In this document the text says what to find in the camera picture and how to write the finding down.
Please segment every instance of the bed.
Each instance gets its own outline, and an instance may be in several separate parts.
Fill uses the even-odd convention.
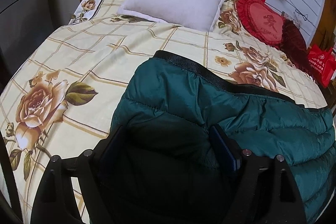
[[[69,25],[41,44],[1,94],[1,132],[24,223],[30,222],[35,193],[51,155],[75,157],[106,138],[129,80],[157,50],[194,60],[232,83],[279,92],[305,107],[327,105],[311,77],[295,68],[284,52],[243,28],[233,6],[237,0],[224,3],[221,11],[226,11],[228,21],[219,20],[214,32],[118,15],[123,1],[82,0]],[[265,60],[268,66],[261,73],[253,70]],[[38,100],[43,101],[41,107],[30,113],[29,107]],[[78,181],[72,182],[78,209],[88,223]],[[1,175],[0,187],[6,193]]]

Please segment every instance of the green puffer garment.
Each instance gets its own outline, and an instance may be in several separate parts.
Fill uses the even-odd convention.
[[[137,68],[111,128],[118,124],[126,126],[129,139],[103,185],[114,193],[111,203],[126,207],[134,223],[143,217],[154,223],[223,219],[234,190],[208,140],[214,124],[258,156],[284,155],[308,223],[315,222],[335,187],[329,109],[304,108],[279,93],[231,84],[170,52],[158,51]]]

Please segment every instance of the red shopping bag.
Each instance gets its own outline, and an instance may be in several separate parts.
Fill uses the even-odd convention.
[[[322,51],[318,46],[313,45],[308,53],[308,61],[313,68],[315,79],[326,88],[331,77],[336,70],[335,57],[331,55],[332,48],[329,51]]]

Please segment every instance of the floral bedspread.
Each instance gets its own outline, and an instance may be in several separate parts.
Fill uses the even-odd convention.
[[[105,138],[136,68],[157,50],[190,58],[233,83],[262,86],[306,107],[326,106],[317,85],[283,52],[244,30],[237,0],[224,3],[212,33],[117,15],[123,1],[82,0],[69,25],[41,44],[1,94],[1,132],[25,223],[51,155],[75,157]],[[1,174],[0,187],[8,198]],[[88,223],[77,179],[73,188]]]

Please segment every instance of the silver bolt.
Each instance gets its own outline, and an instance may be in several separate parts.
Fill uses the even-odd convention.
[[[84,156],[88,157],[88,156],[91,156],[92,153],[93,153],[93,151],[91,149],[86,149],[83,154],[84,154]]]
[[[285,160],[285,158],[283,157],[283,155],[277,155],[277,160],[278,161],[284,161]]]
[[[243,149],[243,155],[245,155],[245,156],[251,156],[252,155],[252,151],[250,149]]]
[[[58,159],[59,159],[59,156],[58,156],[58,155],[53,155],[53,156],[50,158],[50,160],[53,161],[53,162],[57,161]]]

